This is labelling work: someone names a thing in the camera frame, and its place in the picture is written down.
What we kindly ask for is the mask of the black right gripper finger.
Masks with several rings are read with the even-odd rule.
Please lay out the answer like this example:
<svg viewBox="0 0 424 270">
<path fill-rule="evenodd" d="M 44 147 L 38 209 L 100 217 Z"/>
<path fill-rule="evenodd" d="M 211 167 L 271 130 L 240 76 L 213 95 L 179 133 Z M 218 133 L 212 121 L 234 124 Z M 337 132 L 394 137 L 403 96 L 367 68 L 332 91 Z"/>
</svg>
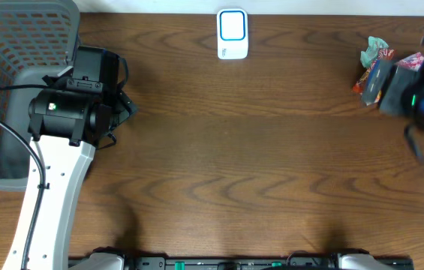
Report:
<svg viewBox="0 0 424 270">
<path fill-rule="evenodd" d="M 405 89 L 416 81 L 417 72 L 405 67 L 396 66 L 386 76 L 384 90 L 379 101 L 379 110 L 388 116 L 404 116 L 405 109 L 401 96 Z"/>
<path fill-rule="evenodd" d="M 380 90 L 382 91 L 386 79 L 393 67 L 394 64 L 390 60 L 379 60 L 374 65 L 371 73 L 369 74 L 365 90 L 361 97 L 361 101 L 366 106 L 370 106 L 374 103 L 377 93 Z"/>
</svg>

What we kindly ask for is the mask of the orange snack bar wrapper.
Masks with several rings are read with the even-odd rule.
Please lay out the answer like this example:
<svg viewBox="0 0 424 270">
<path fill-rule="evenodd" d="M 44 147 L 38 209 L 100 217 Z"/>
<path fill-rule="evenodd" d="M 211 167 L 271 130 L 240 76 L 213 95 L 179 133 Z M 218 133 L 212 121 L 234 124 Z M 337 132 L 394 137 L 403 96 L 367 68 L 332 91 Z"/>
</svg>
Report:
<svg viewBox="0 0 424 270">
<path fill-rule="evenodd" d="M 385 59 L 391 60 L 395 55 L 394 49 L 379 49 L 377 57 L 372 61 L 371 65 L 366 69 L 365 73 L 359 78 L 359 80 L 353 85 L 352 91 L 357 94 L 362 94 L 365 90 L 366 83 L 371 73 L 372 68 L 377 61 Z"/>
</svg>

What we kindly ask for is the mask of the green tissue packet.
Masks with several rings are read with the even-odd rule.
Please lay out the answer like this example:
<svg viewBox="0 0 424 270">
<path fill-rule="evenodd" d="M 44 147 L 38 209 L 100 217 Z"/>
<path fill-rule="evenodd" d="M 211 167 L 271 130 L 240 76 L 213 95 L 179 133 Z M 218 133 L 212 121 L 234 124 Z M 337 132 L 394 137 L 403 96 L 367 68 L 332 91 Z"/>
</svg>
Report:
<svg viewBox="0 0 424 270">
<path fill-rule="evenodd" d="M 371 63 L 377 58 L 381 49 L 387 49 L 388 43 L 378 37 L 368 37 L 368 47 L 360 53 L 360 62 L 364 68 L 369 68 Z"/>
</svg>

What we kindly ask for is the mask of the orange juice carton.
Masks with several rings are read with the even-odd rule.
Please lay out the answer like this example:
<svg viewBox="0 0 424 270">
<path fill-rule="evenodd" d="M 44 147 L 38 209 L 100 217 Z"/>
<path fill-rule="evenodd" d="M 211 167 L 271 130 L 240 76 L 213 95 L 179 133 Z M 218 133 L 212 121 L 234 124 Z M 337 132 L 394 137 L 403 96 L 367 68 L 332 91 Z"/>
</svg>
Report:
<svg viewBox="0 0 424 270">
<path fill-rule="evenodd" d="M 382 91 L 380 90 L 380 91 L 377 93 L 376 98 L 374 99 L 374 104 L 377 104 L 377 103 L 380 101 L 380 99 L 381 99 L 381 94 L 382 94 Z"/>
</svg>

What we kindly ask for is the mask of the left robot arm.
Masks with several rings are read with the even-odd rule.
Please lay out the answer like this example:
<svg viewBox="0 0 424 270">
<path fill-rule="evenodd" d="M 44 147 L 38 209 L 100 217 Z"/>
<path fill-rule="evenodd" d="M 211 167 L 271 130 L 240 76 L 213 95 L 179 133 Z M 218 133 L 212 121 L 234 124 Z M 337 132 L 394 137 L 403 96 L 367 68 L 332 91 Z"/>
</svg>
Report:
<svg viewBox="0 0 424 270">
<path fill-rule="evenodd" d="M 26 191 L 4 269 L 67 269 L 83 180 L 103 138 L 137 108 L 124 93 L 128 65 L 106 49 L 81 46 L 71 65 L 30 70 L 25 114 L 31 155 Z"/>
</svg>

